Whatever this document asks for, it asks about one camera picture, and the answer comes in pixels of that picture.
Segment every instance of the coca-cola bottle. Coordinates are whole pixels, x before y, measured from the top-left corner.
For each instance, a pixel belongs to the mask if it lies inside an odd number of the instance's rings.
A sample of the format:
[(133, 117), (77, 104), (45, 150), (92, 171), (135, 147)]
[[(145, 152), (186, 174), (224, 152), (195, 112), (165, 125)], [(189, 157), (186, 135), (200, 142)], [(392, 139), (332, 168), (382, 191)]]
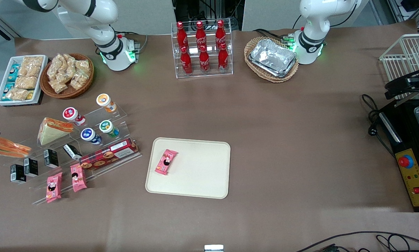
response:
[(210, 56), (206, 52), (206, 45), (200, 47), (200, 71), (203, 75), (207, 75), (210, 72)]
[(223, 43), (220, 45), (220, 51), (219, 51), (219, 72), (225, 73), (227, 69), (228, 69), (227, 44)]
[(191, 57), (187, 54), (185, 47), (180, 48), (180, 50), (182, 52), (180, 60), (182, 62), (184, 75), (192, 75)]
[(220, 50), (221, 44), (225, 44), (225, 30), (223, 20), (217, 21), (216, 50)]
[(197, 32), (195, 33), (195, 39), (197, 40), (197, 49), (201, 52), (204, 47), (206, 51), (206, 34), (203, 30), (202, 21), (197, 21)]
[(177, 41), (179, 42), (180, 50), (184, 47), (186, 50), (189, 48), (187, 44), (187, 35), (186, 32), (183, 30), (183, 23), (182, 21), (177, 22)]

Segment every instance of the brown tablecloth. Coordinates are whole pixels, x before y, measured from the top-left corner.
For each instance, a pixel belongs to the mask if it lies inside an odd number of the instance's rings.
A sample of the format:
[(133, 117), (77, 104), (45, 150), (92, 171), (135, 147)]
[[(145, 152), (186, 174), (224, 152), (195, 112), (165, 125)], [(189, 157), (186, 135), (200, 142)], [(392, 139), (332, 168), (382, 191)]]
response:
[[(413, 22), (332, 29), (328, 45), (292, 79), (272, 84), (243, 60), (255, 32), (235, 32), (234, 74), (177, 80), (169, 36), (151, 36), (139, 63), (109, 70), (91, 40), (16, 40), (17, 54), (83, 53), (93, 60), (93, 86), (72, 100), (45, 96), (40, 106), (0, 107), (2, 136), (34, 137), (44, 117), (73, 106), (96, 109), (110, 94), (129, 115), (143, 156), (52, 204), (31, 205), (30, 189), (9, 182), (0, 157), (0, 251), (295, 251), (338, 233), (381, 230), (419, 238), (392, 157), (368, 136), (360, 94), (380, 106), (378, 57)], [(152, 142), (157, 137), (225, 141), (231, 145), (229, 194), (204, 199), (148, 193)], [(370, 234), (334, 240), (378, 247)]]

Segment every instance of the black box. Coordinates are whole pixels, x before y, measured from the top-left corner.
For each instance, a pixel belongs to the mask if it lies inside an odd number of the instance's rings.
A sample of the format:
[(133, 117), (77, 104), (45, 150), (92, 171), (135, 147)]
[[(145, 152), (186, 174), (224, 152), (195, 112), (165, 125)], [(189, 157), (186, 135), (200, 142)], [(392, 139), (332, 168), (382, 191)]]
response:
[(57, 168), (59, 166), (59, 158), (57, 157), (57, 152), (55, 150), (44, 150), (43, 157), (45, 166), (51, 168)]
[(26, 182), (24, 175), (24, 167), (19, 164), (12, 164), (11, 166), (11, 182), (22, 184)]
[(24, 175), (29, 177), (38, 176), (38, 161), (30, 158), (24, 159)]
[(80, 155), (80, 152), (72, 145), (64, 145), (63, 149), (68, 153), (68, 155), (74, 159), (74, 160), (79, 160), (82, 155)]

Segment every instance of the yogurt bottle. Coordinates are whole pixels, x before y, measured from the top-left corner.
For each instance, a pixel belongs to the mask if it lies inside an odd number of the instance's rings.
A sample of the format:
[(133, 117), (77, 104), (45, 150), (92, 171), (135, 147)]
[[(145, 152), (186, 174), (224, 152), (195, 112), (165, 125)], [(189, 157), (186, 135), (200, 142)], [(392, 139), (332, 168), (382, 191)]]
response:
[(99, 129), (110, 137), (117, 137), (119, 135), (119, 130), (109, 120), (102, 121)]
[(63, 118), (80, 126), (85, 123), (85, 117), (78, 113), (73, 107), (67, 107), (63, 111)]
[(93, 145), (99, 145), (102, 142), (102, 137), (96, 134), (92, 128), (84, 129), (80, 134), (80, 137)]
[(108, 113), (116, 110), (116, 104), (111, 101), (108, 94), (100, 94), (96, 98), (96, 102), (99, 106), (104, 107)]

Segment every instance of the biscuit box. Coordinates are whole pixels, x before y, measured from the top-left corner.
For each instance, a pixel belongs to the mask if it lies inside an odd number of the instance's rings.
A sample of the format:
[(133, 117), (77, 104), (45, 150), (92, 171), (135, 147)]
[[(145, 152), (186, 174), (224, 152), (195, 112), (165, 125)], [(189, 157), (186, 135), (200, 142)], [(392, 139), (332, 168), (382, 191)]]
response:
[(104, 149), (83, 156), (79, 162), (83, 169), (98, 169), (137, 152), (137, 145), (130, 138), (127, 138)]

